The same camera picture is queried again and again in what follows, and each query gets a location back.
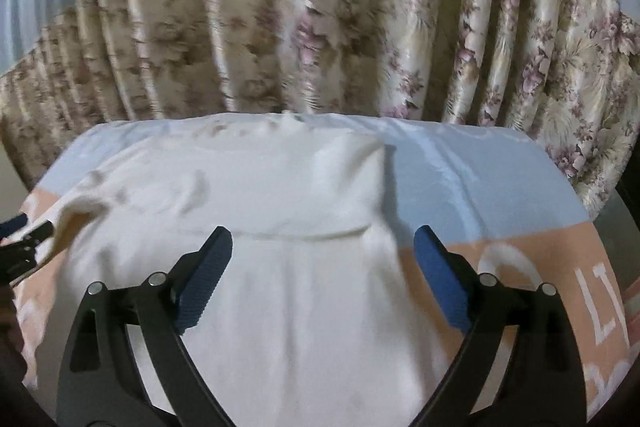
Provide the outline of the white knit sweater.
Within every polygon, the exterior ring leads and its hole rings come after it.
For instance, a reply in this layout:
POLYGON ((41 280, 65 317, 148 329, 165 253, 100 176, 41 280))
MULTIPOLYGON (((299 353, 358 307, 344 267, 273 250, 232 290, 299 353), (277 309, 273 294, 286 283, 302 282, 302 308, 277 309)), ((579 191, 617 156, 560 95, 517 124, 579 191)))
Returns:
POLYGON ((446 364, 412 300, 388 198, 400 147, 369 133, 228 124, 153 138, 104 162, 47 212, 58 266, 29 387, 47 409, 92 282, 140 284, 217 227, 233 253, 183 337, 240 426, 405 426, 446 364))

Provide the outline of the peach and blue blanket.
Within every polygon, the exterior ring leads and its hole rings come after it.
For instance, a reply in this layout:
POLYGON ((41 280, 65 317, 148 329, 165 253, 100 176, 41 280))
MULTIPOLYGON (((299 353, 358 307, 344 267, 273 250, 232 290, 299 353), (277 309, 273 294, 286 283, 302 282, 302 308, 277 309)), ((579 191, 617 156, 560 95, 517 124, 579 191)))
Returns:
MULTIPOLYGON (((477 273, 533 291, 549 283, 559 291, 576 336, 586 384, 586 417, 596 415, 625 378, 630 348, 623 300, 599 234, 565 176, 521 132, 387 118, 341 115, 221 114, 188 120, 101 126, 76 140, 26 200, 33 225, 77 183, 128 148, 153 138, 228 124, 294 124, 369 133, 396 145, 396 191, 388 198, 399 220, 395 231, 402 272, 412 300, 435 327, 446 364, 431 398, 462 343, 440 311, 416 262, 413 236, 427 225, 477 273)), ((24 335, 29 387, 34 346, 55 297, 58 266, 41 258, 18 285, 17 317, 24 335)))

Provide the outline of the floral curtain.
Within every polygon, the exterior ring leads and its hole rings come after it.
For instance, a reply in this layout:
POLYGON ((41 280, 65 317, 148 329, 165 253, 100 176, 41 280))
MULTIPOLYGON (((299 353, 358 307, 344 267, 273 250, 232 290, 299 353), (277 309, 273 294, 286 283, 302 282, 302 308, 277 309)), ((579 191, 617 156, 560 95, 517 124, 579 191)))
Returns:
POLYGON ((639 135, 639 0, 1 0, 1 143, 221 112, 528 134, 597 216, 639 135))

